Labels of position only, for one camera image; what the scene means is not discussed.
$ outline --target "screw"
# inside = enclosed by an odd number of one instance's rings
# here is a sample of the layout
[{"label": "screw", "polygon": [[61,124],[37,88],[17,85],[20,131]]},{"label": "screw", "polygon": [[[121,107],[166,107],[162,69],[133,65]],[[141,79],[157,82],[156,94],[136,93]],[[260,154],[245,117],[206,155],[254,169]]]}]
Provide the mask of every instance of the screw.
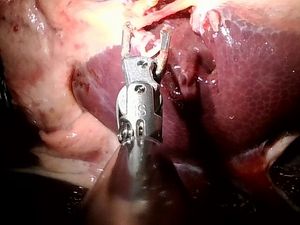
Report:
[{"label": "screw", "polygon": [[138,84],[137,86],[135,86],[135,92],[137,92],[138,94],[143,94],[145,91],[146,88],[144,85]]},{"label": "screw", "polygon": [[148,63],[145,62],[144,60],[138,61],[137,65],[141,68],[146,68],[148,66]]}]

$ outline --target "metal jaw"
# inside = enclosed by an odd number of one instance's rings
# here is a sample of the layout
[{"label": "metal jaw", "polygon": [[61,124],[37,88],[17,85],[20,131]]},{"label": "metal jaw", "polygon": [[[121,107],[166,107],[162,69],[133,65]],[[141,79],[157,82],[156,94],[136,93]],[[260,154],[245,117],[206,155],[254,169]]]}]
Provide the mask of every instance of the metal jaw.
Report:
[{"label": "metal jaw", "polygon": [[143,144],[144,137],[162,142],[162,97],[159,91],[161,73],[168,55],[171,27],[160,31],[162,41],[159,55],[152,59],[130,55],[132,28],[123,26],[122,67],[126,86],[117,98],[118,138],[120,143],[134,146]]}]

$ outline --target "red bleeding spot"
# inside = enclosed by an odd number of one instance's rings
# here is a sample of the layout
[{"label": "red bleeding spot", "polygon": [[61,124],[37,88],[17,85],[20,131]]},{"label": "red bleeding spot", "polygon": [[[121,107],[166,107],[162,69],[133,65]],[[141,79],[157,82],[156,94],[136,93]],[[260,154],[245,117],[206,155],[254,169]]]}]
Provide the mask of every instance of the red bleeding spot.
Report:
[{"label": "red bleeding spot", "polygon": [[203,22],[203,28],[205,30],[209,30],[209,28],[210,28],[210,20],[209,20],[208,14],[206,14],[206,16],[205,16],[205,19],[204,19],[204,22]]},{"label": "red bleeding spot", "polygon": [[15,25],[15,26],[14,26],[14,32],[17,32],[18,29],[19,29],[19,26],[18,26],[18,25]]}]

